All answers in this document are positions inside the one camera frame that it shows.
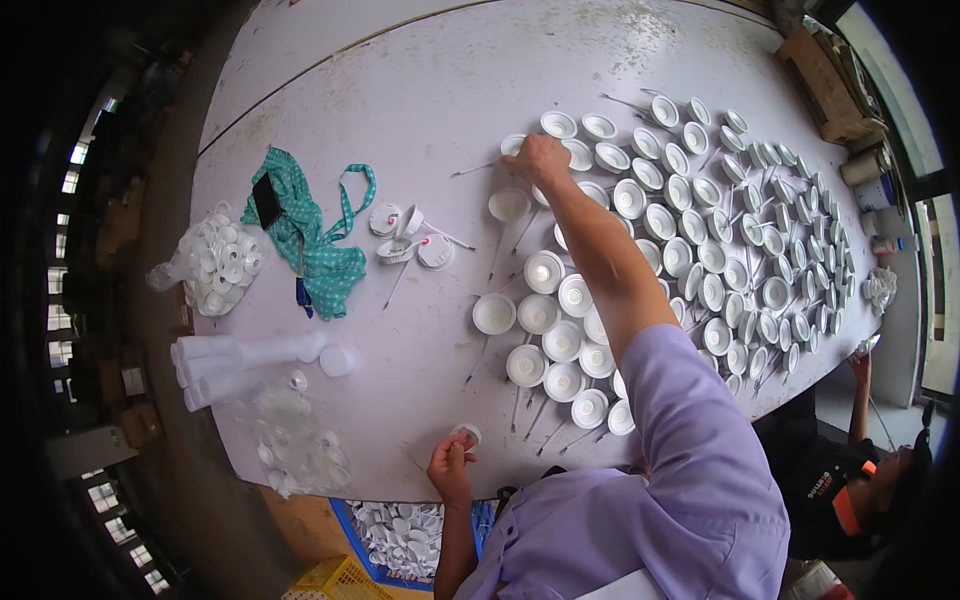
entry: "hand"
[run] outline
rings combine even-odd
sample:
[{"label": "hand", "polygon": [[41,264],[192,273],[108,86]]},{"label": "hand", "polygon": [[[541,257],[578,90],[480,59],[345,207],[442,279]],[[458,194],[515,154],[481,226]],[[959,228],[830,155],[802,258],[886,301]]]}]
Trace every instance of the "hand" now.
[{"label": "hand", "polygon": [[500,158],[511,171],[542,189],[570,178],[570,151],[552,135],[531,134],[523,140],[520,154]]},{"label": "hand", "polygon": [[873,355],[868,352],[866,356],[850,357],[850,364],[853,367],[853,376],[856,377],[857,385],[870,385],[870,378],[874,373]]},{"label": "hand", "polygon": [[473,486],[467,475],[467,463],[477,458],[465,452],[476,444],[466,429],[444,438],[433,450],[426,476],[440,493],[447,508],[470,510],[473,502]]}]

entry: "bottle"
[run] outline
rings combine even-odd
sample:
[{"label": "bottle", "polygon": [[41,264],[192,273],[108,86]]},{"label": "bottle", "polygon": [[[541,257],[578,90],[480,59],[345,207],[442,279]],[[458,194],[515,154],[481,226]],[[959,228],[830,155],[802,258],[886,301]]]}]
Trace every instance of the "bottle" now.
[{"label": "bottle", "polygon": [[885,240],[875,240],[871,246],[874,256],[883,256],[884,254],[896,254],[903,250],[902,237],[888,237]]}]

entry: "lavender shirt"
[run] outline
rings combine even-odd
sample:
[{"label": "lavender shirt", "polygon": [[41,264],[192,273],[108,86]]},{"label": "lavender shirt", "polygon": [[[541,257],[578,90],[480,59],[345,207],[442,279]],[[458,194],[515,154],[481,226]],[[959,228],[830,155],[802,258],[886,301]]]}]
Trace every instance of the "lavender shirt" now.
[{"label": "lavender shirt", "polygon": [[575,598],[646,567],[668,598],[776,598],[790,525],[753,427],[686,334],[640,331],[620,364],[649,485],[614,469],[514,495],[455,600]]}]

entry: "green polka dot cloth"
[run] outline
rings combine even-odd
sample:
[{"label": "green polka dot cloth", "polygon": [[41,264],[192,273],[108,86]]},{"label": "green polka dot cloth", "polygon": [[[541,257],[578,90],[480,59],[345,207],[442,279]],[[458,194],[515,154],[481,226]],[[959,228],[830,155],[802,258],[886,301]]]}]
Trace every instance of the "green polka dot cloth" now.
[{"label": "green polka dot cloth", "polygon": [[[370,182],[363,205],[350,208],[343,179],[347,173],[363,172]],[[294,158],[279,148],[271,147],[252,182],[256,183],[264,173],[270,174],[276,198],[283,212],[267,231],[276,251],[287,259],[290,268],[297,272],[299,236],[303,235],[303,287],[313,299],[313,306],[324,321],[341,319],[347,315],[344,299],[349,296],[353,284],[367,274],[367,257],[359,248],[338,248],[333,242],[347,237],[353,230],[353,217],[373,202],[376,193],[376,178],[373,169],[366,164],[351,164],[340,176],[340,207],[344,218],[337,221],[324,233],[324,215],[310,196],[306,177]],[[260,225],[253,194],[247,198],[242,223]],[[291,282],[290,292],[295,285]]]}]

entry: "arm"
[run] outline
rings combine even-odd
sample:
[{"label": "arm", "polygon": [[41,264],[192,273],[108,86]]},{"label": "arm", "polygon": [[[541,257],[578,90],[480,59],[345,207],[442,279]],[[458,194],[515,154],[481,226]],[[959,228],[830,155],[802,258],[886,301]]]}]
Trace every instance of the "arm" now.
[{"label": "arm", "polygon": [[869,353],[859,358],[852,356],[850,361],[856,377],[856,396],[853,397],[847,445],[853,447],[867,437],[867,404],[870,402],[870,378],[874,371],[874,361]]},{"label": "arm", "polygon": [[617,364],[627,344],[655,324],[679,326],[643,253],[627,231],[570,176],[570,151],[549,135],[528,135],[503,162],[543,192],[590,289]]},{"label": "arm", "polygon": [[473,438],[468,438],[466,429],[443,439],[434,449],[430,467],[426,470],[427,477],[444,502],[440,564],[433,580],[436,600],[453,598],[457,588],[477,566],[473,526],[470,522],[473,487],[467,475],[467,463],[475,463],[476,457],[464,453],[474,443]]}]

